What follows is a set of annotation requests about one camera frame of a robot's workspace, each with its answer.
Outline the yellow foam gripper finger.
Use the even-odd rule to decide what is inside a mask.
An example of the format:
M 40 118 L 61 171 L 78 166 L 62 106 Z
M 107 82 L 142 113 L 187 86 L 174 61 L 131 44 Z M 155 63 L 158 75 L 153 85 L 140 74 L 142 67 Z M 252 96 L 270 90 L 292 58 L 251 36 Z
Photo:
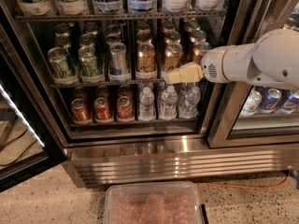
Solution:
M 203 77 L 203 69 L 197 63 L 186 63 L 171 72 L 162 72 L 162 79 L 167 84 L 199 82 Z

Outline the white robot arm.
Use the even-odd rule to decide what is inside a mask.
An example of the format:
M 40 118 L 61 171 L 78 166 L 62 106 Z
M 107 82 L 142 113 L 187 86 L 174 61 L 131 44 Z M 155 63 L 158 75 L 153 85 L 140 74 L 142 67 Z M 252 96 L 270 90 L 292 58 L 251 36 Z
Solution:
M 245 82 L 283 90 L 299 88 L 299 33 L 276 29 L 246 45 L 210 49 L 200 63 L 186 63 L 163 73 L 168 84 Z

